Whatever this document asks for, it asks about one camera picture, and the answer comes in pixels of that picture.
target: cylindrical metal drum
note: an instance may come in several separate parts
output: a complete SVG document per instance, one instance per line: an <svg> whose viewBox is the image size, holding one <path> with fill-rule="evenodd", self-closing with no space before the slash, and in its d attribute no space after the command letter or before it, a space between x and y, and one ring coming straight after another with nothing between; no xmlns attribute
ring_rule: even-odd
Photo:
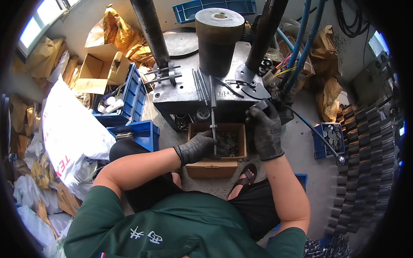
<svg viewBox="0 0 413 258"><path fill-rule="evenodd" d="M229 72L244 21L239 13L224 8L208 8L195 14L199 66L204 74L224 77Z"/></svg>

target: gloved hand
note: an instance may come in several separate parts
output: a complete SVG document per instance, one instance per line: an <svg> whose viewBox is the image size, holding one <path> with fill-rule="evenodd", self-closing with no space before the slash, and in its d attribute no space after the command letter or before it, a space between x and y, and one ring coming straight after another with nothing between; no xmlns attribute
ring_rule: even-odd
<svg viewBox="0 0 413 258"><path fill-rule="evenodd" d="M262 110L251 107L245 112L246 123L254 128L255 147L262 161L275 159L284 155L281 148L281 120L277 110L268 99L264 100L268 104L264 113Z"/></svg>
<svg viewBox="0 0 413 258"><path fill-rule="evenodd" d="M220 159L217 154L214 155L214 145L217 144L216 151L218 154L223 153L222 142L212 138L212 131L205 131L195 135L190 141L185 144L174 147L176 153L181 159L181 166L192 164L200 161L203 158Z"/></svg>

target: green t-shirt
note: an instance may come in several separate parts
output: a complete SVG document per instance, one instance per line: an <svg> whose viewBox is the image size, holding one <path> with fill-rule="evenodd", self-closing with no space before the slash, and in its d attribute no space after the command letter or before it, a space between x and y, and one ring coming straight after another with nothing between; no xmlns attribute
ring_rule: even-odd
<svg viewBox="0 0 413 258"><path fill-rule="evenodd" d="M302 257L305 241L304 231L289 228L263 249L249 237L235 207L207 194L170 195L125 217L116 194L94 186L70 226L64 251L67 258Z"/></svg>

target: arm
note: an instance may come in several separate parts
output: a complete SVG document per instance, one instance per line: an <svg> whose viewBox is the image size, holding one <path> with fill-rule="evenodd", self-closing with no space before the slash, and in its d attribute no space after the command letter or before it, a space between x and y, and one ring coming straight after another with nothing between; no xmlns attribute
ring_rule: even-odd
<svg viewBox="0 0 413 258"><path fill-rule="evenodd" d="M120 198L123 191L137 188L179 167L180 159L173 148L129 155L105 166L93 186L106 186Z"/></svg>
<svg viewBox="0 0 413 258"><path fill-rule="evenodd" d="M280 232L297 227L307 233L310 224L310 204L303 187L295 177L281 148L281 120L275 107L252 107L247 111L247 123L254 125L254 142L268 177L277 215L281 220Z"/></svg>
<svg viewBox="0 0 413 258"><path fill-rule="evenodd" d="M198 162L213 153L217 140L211 136L212 132L206 131L174 148L117 159L100 171L93 186L106 186L120 198L125 190L137 188L162 174Z"/></svg>
<svg viewBox="0 0 413 258"><path fill-rule="evenodd" d="M301 228L306 234L310 224L310 203L285 155L263 162L273 192L275 210L281 220L279 232Z"/></svg>

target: blue plastic crate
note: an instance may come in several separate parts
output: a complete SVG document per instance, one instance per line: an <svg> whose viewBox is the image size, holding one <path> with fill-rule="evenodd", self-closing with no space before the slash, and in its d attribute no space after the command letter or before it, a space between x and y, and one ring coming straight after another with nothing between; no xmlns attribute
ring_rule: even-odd
<svg viewBox="0 0 413 258"><path fill-rule="evenodd" d="M344 136L343 136L343 131L341 129L341 124L340 123L321 123L320 125L316 126L315 129L317 132L319 132L321 135L323 135L323 129L325 127L328 127L329 125L333 124L338 124L339 126L339 131L341 134L341 149L337 151L337 154L343 154L344 153ZM327 147L324 145L324 143L318 138L317 135L313 131L311 131L313 135L313 142L314 142L314 158L315 159L323 159L323 158L330 158L333 157L333 154L327 154Z"/></svg>
<svg viewBox="0 0 413 258"><path fill-rule="evenodd" d="M106 127L114 137L119 133L135 132L133 137L137 144L150 152L159 151L159 127L152 120L127 123L115 127Z"/></svg>
<svg viewBox="0 0 413 258"><path fill-rule="evenodd" d="M176 21L180 24L195 21L195 14L206 8L225 8L241 15L257 13L255 0L193 0L173 6Z"/></svg>
<svg viewBox="0 0 413 258"><path fill-rule="evenodd" d="M104 126L116 126L131 122L139 122L142 119L143 104L145 103L145 89L135 63L129 66L128 76L125 80L122 100L124 106L112 113L102 114L97 111L99 99L95 101L92 114Z"/></svg>

